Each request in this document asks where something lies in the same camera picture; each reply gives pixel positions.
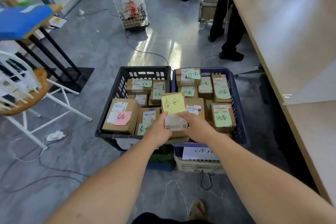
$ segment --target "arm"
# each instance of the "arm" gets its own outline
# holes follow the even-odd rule
[[[179,115],[190,125],[185,134],[207,144],[220,159],[256,223],[336,223],[336,209],[302,182],[216,132],[197,115]]]
[[[171,136],[162,113],[143,139],[124,155],[85,181],[45,224],[124,224],[135,201],[148,160]]]

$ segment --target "pink sticky note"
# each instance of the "pink sticky note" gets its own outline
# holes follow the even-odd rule
[[[126,125],[131,118],[132,112],[118,112],[114,124],[116,126]]]

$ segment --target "wire basket cart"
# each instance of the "wire basket cart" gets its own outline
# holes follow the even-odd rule
[[[135,31],[148,27],[149,20],[145,0],[142,0],[142,3],[137,7],[133,1],[113,0],[113,3],[125,30]]]

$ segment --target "white chair leg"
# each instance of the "white chair leg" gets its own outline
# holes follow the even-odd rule
[[[50,82],[51,84],[54,84],[54,85],[56,85],[56,86],[58,86],[58,87],[60,87],[60,88],[65,89],[65,90],[67,90],[67,91],[69,91],[69,92],[71,92],[71,93],[73,93],[73,94],[76,94],[76,95],[79,94],[79,92],[74,91],[74,90],[71,90],[71,89],[69,89],[69,88],[67,88],[67,87],[64,87],[63,85],[58,84],[58,83],[56,83],[56,82],[53,82],[52,80],[47,79],[47,81]]]
[[[30,111],[31,113],[35,114],[37,117],[41,117],[41,115],[38,112],[35,112],[33,109],[28,109],[27,111]]]
[[[25,133],[31,140],[33,140],[35,143],[37,143],[39,146],[43,148],[43,150],[47,150],[48,146],[46,146],[44,143],[42,143],[40,140],[38,140],[32,133],[30,133],[24,126],[22,126],[17,120],[15,120],[11,116],[5,116],[11,123],[13,123],[15,126],[17,126],[23,133]]]
[[[56,103],[60,104],[61,106],[64,106],[65,108],[69,109],[70,111],[73,111],[75,114],[83,117],[87,121],[92,121],[92,118],[82,114],[81,112],[77,111],[75,108],[67,105],[66,103],[62,102],[61,100],[55,98],[53,95],[50,95],[49,93],[46,94],[47,98],[50,98],[51,100],[55,101]]]

